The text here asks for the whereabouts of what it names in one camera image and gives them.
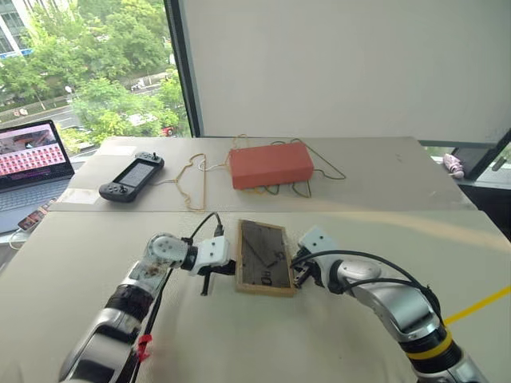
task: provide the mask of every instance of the yellow ring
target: yellow ring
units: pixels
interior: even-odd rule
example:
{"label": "yellow ring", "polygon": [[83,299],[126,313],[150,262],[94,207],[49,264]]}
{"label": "yellow ring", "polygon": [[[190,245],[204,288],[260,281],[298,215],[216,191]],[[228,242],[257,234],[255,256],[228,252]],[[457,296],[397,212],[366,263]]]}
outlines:
{"label": "yellow ring", "polygon": [[409,359],[414,359],[415,361],[423,361],[424,359],[430,359],[432,357],[436,357],[447,350],[450,344],[453,342],[453,335],[447,330],[446,338],[440,343],[436,345],[432,349],[428,349],[427,351],[423,351],[421,353],[406,353],[406,356]]}

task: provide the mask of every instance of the laptop keyboard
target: laptop keyboard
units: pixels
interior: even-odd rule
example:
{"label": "laptop keyboard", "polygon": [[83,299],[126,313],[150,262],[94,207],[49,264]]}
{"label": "laptop keyboard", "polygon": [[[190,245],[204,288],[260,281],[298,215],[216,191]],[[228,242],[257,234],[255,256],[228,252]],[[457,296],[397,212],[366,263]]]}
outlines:
{"label": "laptop keyboard", "polygon": [[0,211],[13,210],[29,205],[42,205],[62,194],[68,184],[69,180],[62,180],[1,193]]}

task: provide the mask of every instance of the red box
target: red box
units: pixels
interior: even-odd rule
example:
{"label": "red box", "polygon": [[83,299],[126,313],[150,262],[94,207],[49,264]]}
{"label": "red box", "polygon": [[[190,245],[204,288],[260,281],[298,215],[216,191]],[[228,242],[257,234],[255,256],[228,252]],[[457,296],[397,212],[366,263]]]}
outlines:
{"label": "red box", "polygon": [[307,181],[314,165],[305,144],[279,144],[230,151],[232,186],[255,188]]}

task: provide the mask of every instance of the dark board surface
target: dark board surface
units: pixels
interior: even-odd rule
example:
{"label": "dark board surface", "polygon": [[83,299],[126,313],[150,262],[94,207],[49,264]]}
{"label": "dark board surface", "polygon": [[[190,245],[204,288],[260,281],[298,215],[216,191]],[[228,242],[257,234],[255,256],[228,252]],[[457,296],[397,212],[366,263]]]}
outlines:
{"label": "dark board surface", "polygon": [[282,227],[241,221],[243,284],[290,288],[287,252]]}

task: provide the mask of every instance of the controller screen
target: controller screen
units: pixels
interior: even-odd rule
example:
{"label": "controller screen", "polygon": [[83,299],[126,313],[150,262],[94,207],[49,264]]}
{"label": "controller screen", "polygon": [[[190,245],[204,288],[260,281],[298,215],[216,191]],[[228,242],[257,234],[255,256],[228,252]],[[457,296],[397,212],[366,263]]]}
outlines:
{"label": "controller screen", "polygon": [[119,181],[119,184],[124,184],[135,188],[144,180],[145,177],[149,175],[153,169],[154,167],[151,165],[141,163],[136,164],[126,176],[122,177],[122,179]]}

